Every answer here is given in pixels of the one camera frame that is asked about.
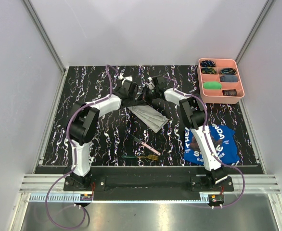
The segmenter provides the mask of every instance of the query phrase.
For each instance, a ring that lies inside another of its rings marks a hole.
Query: floor
[[[235,195],[226,197],[226,204]],[[83,218],[81,211],[69,204],[49,203],[53,219],[73,227]],[[90,215],[78,230],[91,231],[278,231],[266,195],[245,194],[234,206],[224,209],[200,209],[188,204],[99,204],[86,207]],[[48,221],[44,203],[30,202],[22,231],[62,230]]]
[[[171,78],[177,80],[179,90],[186,93],[199,93],[196,65],[119,66],[118,68],[124,76],[133,76],[133,81],[140,87],[138,94],[142,91],[145,79],[164,73],[169,73]],[[114,78],[113,86],[120,84],[115,72],[110,70],[110,73]],[[109,90],[104,66],[69,67],[44,156],[44,166],[71,164],[71,150],[65,140],[64,131],[69,110],[75,101],[92,101],[107,95]],[[156,134],[126,108],[103,116],[90,143],[92,166],[194,166],[195,164],[183,159],[185,127],[180,122],[179,108],[162,100],[155,100],[153,108],[169,118],[168,123]],[[239,105],[207,104],[207,108],[210,124],[226,125],[235,131],[234,140],[240,157],[237,165],[255,166],[254,151]],[[160,160],[123,159],[121,157],[123,154],[150,154],[150,151],[128,139],[126,131],[159,150],[162,153]]]

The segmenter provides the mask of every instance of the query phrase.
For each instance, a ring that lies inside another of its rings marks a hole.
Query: reflective floor
[[[226,203],[235,200],[226,195]],[[69,204],[49,203],[50,214],[61,225],[72,227],[83,217]],[[234,206],[201,209],[184,204],[96,204],[86,207],[90,215],[81,231],[277,231],[266,195],[244,195]],[[43,203],[29,203],[22,231],[62,230],[48,221]]]

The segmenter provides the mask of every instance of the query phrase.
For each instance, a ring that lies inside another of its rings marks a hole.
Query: white wall
[[[60,76],[22,1],[0,1],[0,231],[34,166]]]
[[[236,58],[266,0],[31,0],[64,65]]]
[[[282,0],[274,3],[239,69],[266,170],[282,192]]]

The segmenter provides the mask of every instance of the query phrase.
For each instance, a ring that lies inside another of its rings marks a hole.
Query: fork
[[[149,160],[159,160],[159,157],[156,155],[148,155],[148,156],[135,156],[135,155],[123,155],[123,158],[148,158]]]

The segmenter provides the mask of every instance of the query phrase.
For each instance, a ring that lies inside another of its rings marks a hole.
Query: pink organizer box
[[[216,64],[216,67],[214,69],[216,70],[216,75],[207,75],[202,74],[201,72],[201,66],[200,62],[203,60],[212,60]],[[220,81],[220,71],[223,68],[234,68],[236,70],[236,76],[238,77],[238,82],[236,83],[227,83],[227,82],[221,82]],[[198,66],[198,77],[199,77],[199,85],[200,85],[200,94],[203,102],[205,103],[229,103],[229,104],[235,104],[238,103],[238,101],[245,96],[245,92],[243,89],[241,77],[238,72],[238,68],[236,65],[235,60],[233,59],[199,59],[199,66]],[[207,81],[217,81],[222,84],[221,90],[208,90],[204,89],[203,83]],[[223,90],[233,90],[236,89],[237,96],[224,96],[222,91]]]

